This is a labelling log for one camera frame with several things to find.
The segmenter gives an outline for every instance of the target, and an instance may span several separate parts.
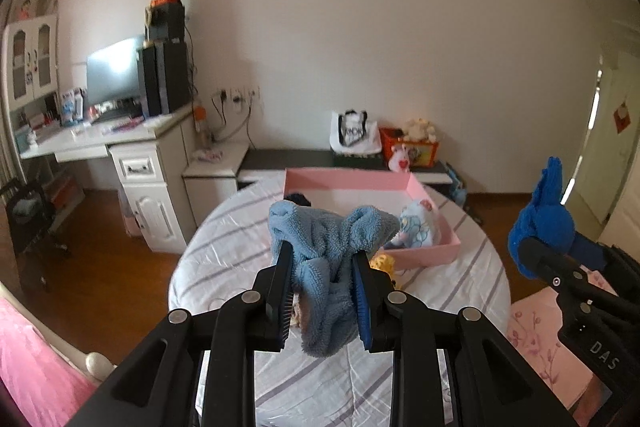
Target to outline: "drawer handle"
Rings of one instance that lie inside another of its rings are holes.
[[[129,174],[146,174],[148,170],[149,170],[149,167],[147,165],[143,165],[138,169],[134,169],[132,166],[127,167],[127,172]]]

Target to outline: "striped bedsheet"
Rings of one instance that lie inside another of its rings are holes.
[[[271,264],[268,209],[282,199],[282,174],[251,185],[220,204],[200,226],[175,269],[169,309],[192,314],[222,306],[252,287],[258,270]],[[457,313],[475,306],[502,332],[511,298],[498,254],[484,232],[458,206],[428,188],[431,198],[456,230],[462,248],[445,266],[406,270],[402,289],[434,309]],[[292,328],[280,353],[255,354],[255,407],[259,426],[387,426],[391,402],[392,356],[369,354],[359,339],[328,359],[301,350]],[[440,355],[443,400],[452,418],[444,356]],[[209,361],[206,353],[196,407],[202,397]]]

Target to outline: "red sticker on door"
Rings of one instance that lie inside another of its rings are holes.
[[[620,104],[620,107],[613,112],[613,120],[616,121],[616,129],[618,134],[623,132],[631,124],[631,117],[629,116],[629,110],[626,107],[626,102]]]

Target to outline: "cabinet door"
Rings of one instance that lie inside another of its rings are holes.
[[[124,185],[142,235],[153,251],[182,253],[187,247],[164,184]]]
[[[39,98],[58,89],[56,17],[38,17],[32,22],[33,97]]]
[[[6,27],[2,38],[2,76],[9,109],[15,110],[33,100],[33,55],[28,22]]]
[[[185,178],[184,184],[198,226],[220,203],[238,192],[235,178]]]

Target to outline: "white door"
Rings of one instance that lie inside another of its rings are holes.
[[[605,245],[616,245],[640,261],[640,149],[626,179],[618,204],[599,238]]]
[[[640,119],[640,60],[620,54],[616,70],[605,69],[600,104],[584,151],[575,189],[596,219],[604,223],[624,182]],[[631,125],[618,133],[613,113],[625,102]]]
[[[182,253],[187,243],[164,184],[123,185],[142,235],[153,251]]]
[[[9,110],[33,100],[30,21],[9,24],[2,36],[2,82]]]
[[[34,19],[32,35],[33,97],[39,98],[58,90],[55,15]]]

